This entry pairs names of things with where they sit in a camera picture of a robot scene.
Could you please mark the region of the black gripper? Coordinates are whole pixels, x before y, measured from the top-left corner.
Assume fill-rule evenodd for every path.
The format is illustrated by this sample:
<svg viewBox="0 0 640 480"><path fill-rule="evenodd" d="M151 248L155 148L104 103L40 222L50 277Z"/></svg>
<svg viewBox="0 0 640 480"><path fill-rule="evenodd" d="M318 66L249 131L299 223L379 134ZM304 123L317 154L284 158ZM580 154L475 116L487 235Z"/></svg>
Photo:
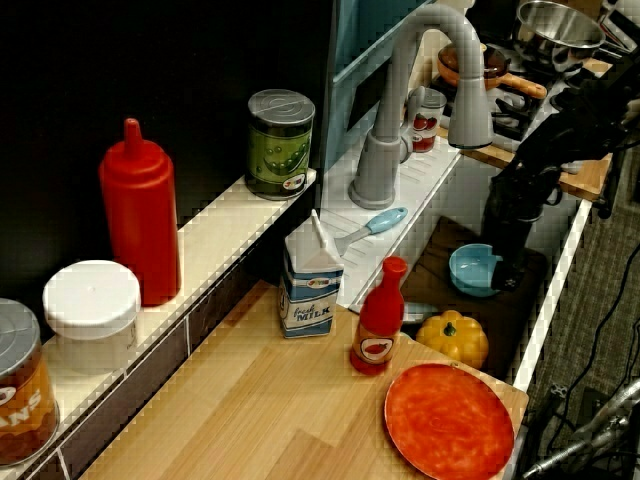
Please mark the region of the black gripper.
<svg viewBox="0 0 640 480"><path fill-rule="evenodd" d="M493 290L513 292L520 286L525 274L522 258L531 226L531 222L518 219L509 221L492 214L484 216L482 241L498 255L491 278Z"/></svg>

